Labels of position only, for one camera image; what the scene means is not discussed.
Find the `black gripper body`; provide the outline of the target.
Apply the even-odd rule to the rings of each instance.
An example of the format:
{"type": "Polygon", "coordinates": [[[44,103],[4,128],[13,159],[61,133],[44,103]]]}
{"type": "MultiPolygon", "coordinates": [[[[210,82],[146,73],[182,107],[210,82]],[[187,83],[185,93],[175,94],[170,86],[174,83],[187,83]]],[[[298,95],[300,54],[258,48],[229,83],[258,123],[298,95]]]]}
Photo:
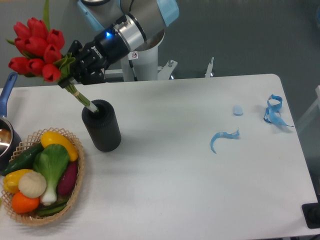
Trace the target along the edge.
{"type": "Polygon", "coordinates": [[[129,49],[120,35],[106,29],[93,41],[82,45],[82,57],[70,64],[70,74],[83,85],[105,83],[105,70],[128,53],[129,49]]]}

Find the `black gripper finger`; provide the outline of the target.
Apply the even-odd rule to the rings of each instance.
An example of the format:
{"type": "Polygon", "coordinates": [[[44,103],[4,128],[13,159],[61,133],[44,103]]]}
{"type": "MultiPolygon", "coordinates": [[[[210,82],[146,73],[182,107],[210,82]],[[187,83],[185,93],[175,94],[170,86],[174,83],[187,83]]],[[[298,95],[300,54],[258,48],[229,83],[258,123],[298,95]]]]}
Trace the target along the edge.
{"type": "Polygon", "coordinates": [[[58,82],[61,88],[67,88],[71,84],[78,84],[79,82],[74,77],[64,78],[58,82]]]}
{"type": "Polygon", "coordinates": [[[82,57],[82,49],[83,45],[78,40],[74,40],[72,44],[70,45],[66,56],[68,58],[75,58],[75,59],[81,59],[82,57]]]}

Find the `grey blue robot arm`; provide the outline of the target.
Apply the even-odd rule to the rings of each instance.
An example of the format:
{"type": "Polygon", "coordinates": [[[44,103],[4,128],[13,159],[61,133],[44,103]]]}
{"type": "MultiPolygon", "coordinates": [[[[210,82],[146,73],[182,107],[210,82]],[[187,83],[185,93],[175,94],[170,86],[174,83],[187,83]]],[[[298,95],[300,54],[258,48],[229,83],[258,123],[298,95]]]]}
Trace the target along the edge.
{"type": "Polygon", "coordinates": [[[92,41],[74,40],[68,52],[75,61],[69,75],[58,81],[65,89],[75,79],[83,85],[107,82],[105,70],[146,43],[179,17],[175,0],[119,0],[121,16],[102,26],[92,41]]]}

